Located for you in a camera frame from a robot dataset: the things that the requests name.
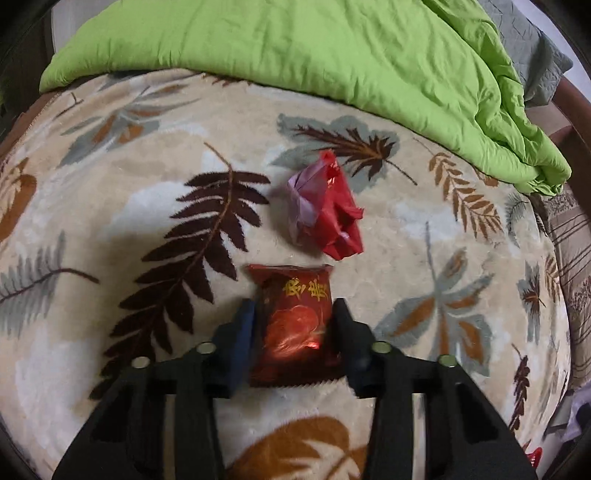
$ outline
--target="lime green blanket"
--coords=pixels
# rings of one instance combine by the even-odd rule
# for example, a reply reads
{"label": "lime green blanket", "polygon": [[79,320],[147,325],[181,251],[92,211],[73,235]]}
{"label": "lime green blanket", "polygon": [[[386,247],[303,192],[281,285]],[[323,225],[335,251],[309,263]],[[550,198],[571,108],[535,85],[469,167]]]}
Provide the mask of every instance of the lime green blanket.
{"label": "lime green blanket", "polygon": [[526,118],[476,0],[125,0],[83,25],[45,92],[115,70],[185,67],[327,96],[389,118],[524,192],[570,167]]}

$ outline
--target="striped fabric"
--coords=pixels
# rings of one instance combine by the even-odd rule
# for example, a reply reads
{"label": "striped fabric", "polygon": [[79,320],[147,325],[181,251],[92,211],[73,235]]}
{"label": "striped fabric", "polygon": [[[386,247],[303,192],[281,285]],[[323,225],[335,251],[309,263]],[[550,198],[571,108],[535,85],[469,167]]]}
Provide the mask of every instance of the striped fabric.
{"label": "striped fabric", "polygon": [[532,203],[543,217],[556,248],[556,260],[569,311],[573,374],[571,387],[591,380],[591,225],[571,188]]}

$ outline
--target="red snack bag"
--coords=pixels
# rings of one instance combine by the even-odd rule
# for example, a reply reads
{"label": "red snack bag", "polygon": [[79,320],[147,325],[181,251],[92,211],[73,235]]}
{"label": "red snack bag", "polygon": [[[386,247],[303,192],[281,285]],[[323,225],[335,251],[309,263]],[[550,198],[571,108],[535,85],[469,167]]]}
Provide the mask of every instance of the red snack bag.
{"label": "red snack bag", "polygon": [[335,260],[363,252],[357,220],[363,210],[355,205],[335,154],[320,152],[320,158],[287,182],[290,192],[289,222],[294,242],[300,235],[311,237]]}
{"label": "red snack bag", "polygon": [[340,378],[340,358],[326,336],[332,314],[332,267],[247,268],[262,287],[261,313],[266,320],[251,385],[286,387]]}

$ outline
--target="orange leaf print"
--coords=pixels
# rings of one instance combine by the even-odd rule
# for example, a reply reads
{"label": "orange leaf print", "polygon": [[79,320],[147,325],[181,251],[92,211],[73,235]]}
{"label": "orange leaf print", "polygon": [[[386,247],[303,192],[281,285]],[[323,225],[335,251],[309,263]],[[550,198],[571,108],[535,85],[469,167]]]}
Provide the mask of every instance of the orange leaf print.
{"label": "orange leaf print", "polygon": [[468,271],[465,249],[458,249],[442,270],[431,253],[429,225],[426,225],[427,265],[433,278],[433,290],[420,297],[400,300],[375,326],[374,335],[394,346],[405,349],[425,341],[436,322],[430,359],[439,355],[463,351],[462,367],[481,375],[489,375],[492,332],[483,315],[475,311],[480,294],[490,285],[493,276],[482,275],[470,283],[462,282]]}
{"label": "orange leaf print", "polygon": [[125,144],[127,142],[131,142],[132,140],[138,138],[142,132],[144,131],[144,127],[138,124],[128,124],[123,130],[123,133],[117,139],[117,142],[121,144]]}
{"label": "orange leaf print", "polygon": [[456,221],[462,218],[464,231],[467,231],[469,218],[474,237],[481,235],[488,241],[489,230],[493,233],[502,232],[499,213],[483,194],[476,193],[470,181],[464,178],[464,173],[452,166],[455,164],[451,164],[445,153],[438,153],[431,158],[429,170],[435,170],[435,185],[439,186],[443,181],[443,200],[446,201],[451,194],[453,216]]}
{"label": "orange leaf print", "polygon": [[93,143],[101,143],[106,138],[106,136],[109,135],[109,132],[111,131],[111,128],[113,128],[113,124],[115,123],[116,118],[117,116],[113,114],[105,121],[101,128],[99,128],[99,131],[96,133],[96,135],[92,137]]}
{"label": "orange leaf print", "polygon": [[472,168],[474,169],[476,176],[484,182],[484,185],[486,185],[487,187],[498,187],[499,186],[499,181],[496,178],[491,177],[491,176],[487,175],[486,173],[482,173],[474,165],[472,166]]}
{"label": "orange leaf print", "polygon": [[402,335],[415,328],[419,323],[427,320],[435,308],[435,298],[428,297],[414,309],[394,331],[393,336]]}
{"label": "orange leaf print", "polygon": [[556,259],[548,254],[545,262],[544,279],[548,294],[554,303],[560,300],[560,276]]}
{"label": "orange leaf print", "polygon": [[458,250],[453,254],[451,260],[447,263],[445,270],[443,270],[441,274],[445,278],[452,278],[454,275],[457,275],[459,272],[461,272],[462,268],[464,268],[466,264],[466,251],[463,249]]}
{"label": "orange leaf print", "polygon": [[[315,443],[326,444],[333,455],[323,456]],[[317,475],[315,467],[322,463],[327,472],[323,480],[337,478],[343,469],[352,478],[360,478],[365,451],[366,446],[350,448],[349,431],[340,421],[309,417],[289,422],[247,448],[226,474],[228,480],[268,480],[283,475],[305,478]]]}
{"label": "orange leaf print", "polygon": [[142,118],[150,118],[152,116],[162,115],[162,111],[160,110],[133,110],[129,108],[127,111],[129,113],[132,113],[133,115],[140,116]]}
{"label": "orange leaf print", "polygon": [[186,85],[176,84],[176,85],[169,85],[167,87],[163,87],[161,89],[156,90],[154,93],[176,93],[183,90]]}
{"label": "orange leaf print", "polygon": [[35,177],[22,173],[28,160],[12,168],[0,183],[0,242],[10,236],[37,189]]}
{"label": "orange leaf print", "polygon": [[467,341],[462,339],[466,354],[481,364],[484,361],[484,351],[480,342],[480,332],[471,323],[459,321],[457,324],[466,334]]}
{"label": "orange leaf print", "polygon": [[252,85],[252,82],[248,80],[238,79],[236,77],[230,77],[229,75],[213,75],[211,73],[203,73],[203,79],[213,79],[212,85],[216,83],[221,83],[222,88],[227,87],[228,85],[233,85],[234,83],[246,82],[247,85]]}

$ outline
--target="cloth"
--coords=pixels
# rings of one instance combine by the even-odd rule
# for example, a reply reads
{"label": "cloth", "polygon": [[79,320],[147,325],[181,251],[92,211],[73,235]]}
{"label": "cloth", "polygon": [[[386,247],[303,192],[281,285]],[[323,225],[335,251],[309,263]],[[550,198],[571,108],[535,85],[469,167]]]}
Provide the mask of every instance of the cloth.
{"label": "cloth", "polygon": [[341,100],[445,146],[518,190],[570,176],[476,0],[126,0],[52,59],[42,92],[85,75],[185,67]]}
{"label": "cloth", "polygon": [[[288,231],[285,184],[321,150],[363,209],[364,252],[339,262]],[[0,414],[44,480],[131,358],[184,354],[256,295],[252,263],[333,265],[334,299],[408,355],[455,354],[528,453],[569,379],[527,197],[387,119],[187,70],[104,75],[48,104],[1,176]],[[373,406],[344,380],[243,387],[216,402],[228,477],[358,478]]]}

